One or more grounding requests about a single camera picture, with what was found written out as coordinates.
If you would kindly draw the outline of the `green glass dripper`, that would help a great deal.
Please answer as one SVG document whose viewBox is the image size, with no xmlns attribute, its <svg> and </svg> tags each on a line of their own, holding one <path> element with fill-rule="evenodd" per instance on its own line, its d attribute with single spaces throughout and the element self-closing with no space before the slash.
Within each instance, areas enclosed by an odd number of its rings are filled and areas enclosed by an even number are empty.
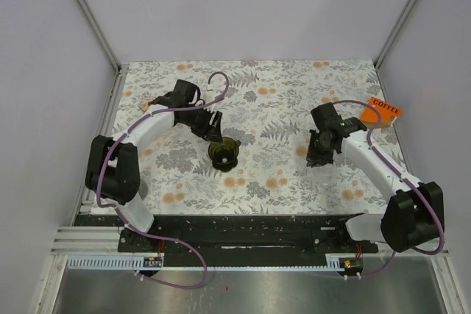
<svg viewBox="0 0 471 314">
<path fill-rule="evenodd" d="M 211 142 L 208 146 L 208 156 L 212 166 L 221 172 L 229 172 L 238 165 L 238 154 L 241 141 L 223 137 L 222 142 Z"/>
</svg>

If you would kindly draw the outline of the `orange coffee filter box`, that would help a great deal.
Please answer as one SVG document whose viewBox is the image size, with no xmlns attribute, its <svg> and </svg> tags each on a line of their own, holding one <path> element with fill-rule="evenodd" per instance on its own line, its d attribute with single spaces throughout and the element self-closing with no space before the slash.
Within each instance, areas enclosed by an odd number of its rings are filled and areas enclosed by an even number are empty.
<svg viewBox="0 0 471 314">
<path fill-rule="evenodd" d="M 360 115 L 360 121 L 369 128 L 375 125 L 379 128 L 389 127 L 403 114 L 399 107 L 378 97 L 372 96 L 367 105 Z"/>
</svg>

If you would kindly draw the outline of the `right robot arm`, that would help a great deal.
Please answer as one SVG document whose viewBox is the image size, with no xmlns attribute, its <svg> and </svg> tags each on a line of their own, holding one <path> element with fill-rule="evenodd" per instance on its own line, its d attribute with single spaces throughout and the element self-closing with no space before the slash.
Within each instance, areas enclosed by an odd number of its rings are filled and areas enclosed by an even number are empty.
<svg viewBox="0 0 471 314">
<path fill-rule="evenodd" d="M 336 246 L 353 251 L 368 240 L 386 243 L 395 252 L 413 249 L 436 255 L 445 247 L 443 191 L 435 182 L 424 183 L 384 153 L 372 139 L 372 128 L 358 118 L 342 118 L 333 103 L 311 111 L 316 125 L 306 156 L 309 167 L 333 163 L 343 154 L 360 168 L 387 203 L 381 215 L 358 214 L 347 218 L 335 233 Z"/>
</svg>

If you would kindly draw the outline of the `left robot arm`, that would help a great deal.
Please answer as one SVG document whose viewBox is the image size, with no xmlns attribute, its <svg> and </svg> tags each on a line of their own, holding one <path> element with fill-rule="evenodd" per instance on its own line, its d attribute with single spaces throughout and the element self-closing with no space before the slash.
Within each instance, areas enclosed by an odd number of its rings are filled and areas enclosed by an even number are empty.
<svg viewBox="0 0 471 314">
<path fill-rule="evenodd" d="M 155 218 L 139 194 L 139 157 L 151 143 L 176 125 L 185 125 L 197 137 L 221 142 L 223 113 L 213 96 L 201 97 L 199 88 L 175 89 L 151 101 L 145 113 L 114 136 L 97 135 L 91 143 L 85 186 L 99 207 L 113 208 L 136 231 L 134 243 L 152 251 L 160 242 L 152 229 Z"/>
</svg>

